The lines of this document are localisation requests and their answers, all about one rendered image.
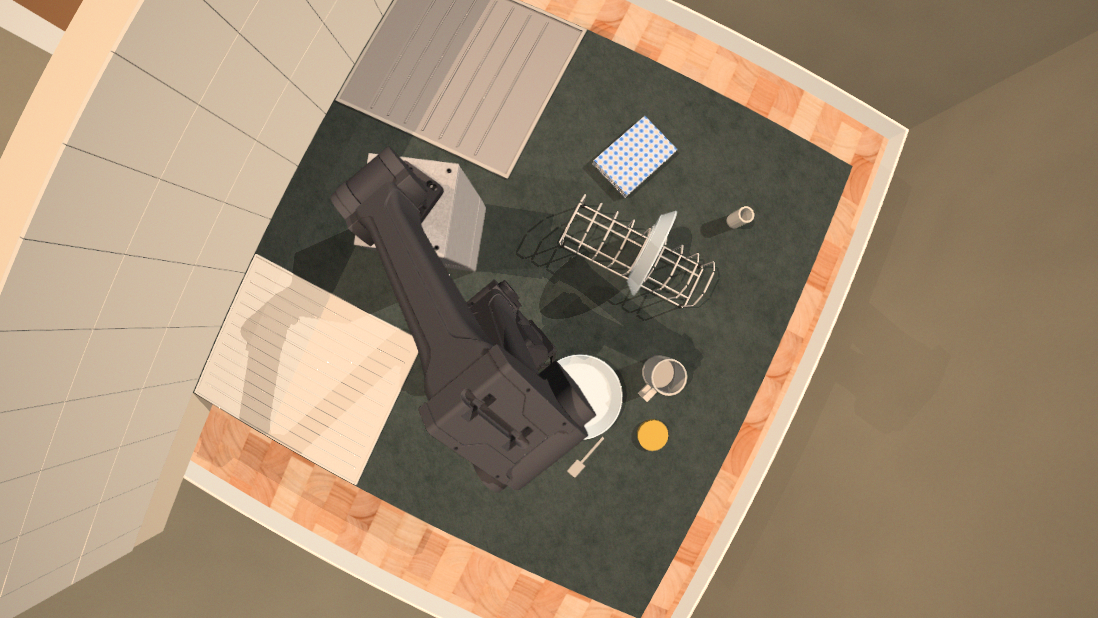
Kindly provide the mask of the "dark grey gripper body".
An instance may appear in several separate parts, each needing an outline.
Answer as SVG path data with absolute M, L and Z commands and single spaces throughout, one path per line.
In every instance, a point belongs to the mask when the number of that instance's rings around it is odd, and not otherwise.
M 529 321 L 529 323 L 533 324 L 533 325 L 530 324 L 531 327 L 533 326 L 535 327 L 535 328 L 533 327 L 533 330 L 536 332 L 536 334 L 538 335 L 538 337 L 541 339 L 541 341 L 546 346 L 546 348 L 548 350 L 547 356 L 551 357 L 556 352 L 554 345 L 552 342 L 550 342 L 550 340 L 546 337 L 546 335 L 544 334 L 544 332 L 540 328 L 538 328 L 533 321 Z

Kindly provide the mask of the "orange round disc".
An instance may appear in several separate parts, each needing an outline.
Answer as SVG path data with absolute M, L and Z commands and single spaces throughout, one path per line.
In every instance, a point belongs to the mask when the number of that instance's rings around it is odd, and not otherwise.
M 666 426 L 656 419 L 646 420 L 638 428 L 637 439 L 647 450 L 661 449 L 668 440 Z

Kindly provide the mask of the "beige tiled wall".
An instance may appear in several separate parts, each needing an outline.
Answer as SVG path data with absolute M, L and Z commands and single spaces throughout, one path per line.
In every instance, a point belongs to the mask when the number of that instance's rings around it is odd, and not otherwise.
M 220 326 L 391 2 L 78 8 L 0 159 L 0 618 L 163 532 Z

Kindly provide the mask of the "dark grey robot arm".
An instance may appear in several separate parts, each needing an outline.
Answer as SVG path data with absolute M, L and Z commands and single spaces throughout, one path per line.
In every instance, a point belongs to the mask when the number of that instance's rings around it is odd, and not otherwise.
M 548 350 L 505 280 L 464 301 L 422 227 L 442 193 L 386 146 L 330 201 L 349 231 L 376 244 L 421 356 L 427 432 L 488 488 L 520 490 L 589 437 L 597 414 L 556 360 L 538 372 Z

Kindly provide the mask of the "white round plate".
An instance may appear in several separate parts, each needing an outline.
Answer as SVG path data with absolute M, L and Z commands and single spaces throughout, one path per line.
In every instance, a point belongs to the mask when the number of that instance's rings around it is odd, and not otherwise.
M 585 425 L 594 438 L 610 428 L 621 411 L 621 384 L 605 362 L 589 355 L 570 355 L 557 361 L 574 379 L 597 416 Z
M 630 272 L 634 271 L 634 274 L 629 276 L 629 278 L 627 280 L 627 283 L 628 283 L 628 285 L 630 288 L 630 291 L 631 291 L 632 295 L 635 295 L 637 293 L 637 291 L 639 290 L 639 288 L 645 282 L 645 278 L 648 276 L 651 267 L 654 265 L 656 258 L 657 258 L 658 254 L 660 252 L 660 250 L 661 250 L 664 241 L 666 240 L 666 236 L 668 236 L 668 234 L 669 234 L 669 232 L 670 232 L 670 229 L 671 229 L 671 227 L 673 225 L 673 222 L 674 222 L 674 220 L 676 217 L 676 214 L 677 214 L 677 211 L 673 211 L 673 212 L 660 215 L 659 222 L 657 223 L 657 226 L 654 224 L 654 226 L 651 229 L 651 233 L 650 233 L 649 237 L 647 236 L 648 239 L 645 243 L 645 247 L 643 247 L 642 251 L 640 252 L 638 259 L 636 258 L 637 261 L 634 265 L 635 270 L 632 268 L 632 270 L 630 271 Z M 654 231 L 654 228 L 656 228 L 656 231 Z

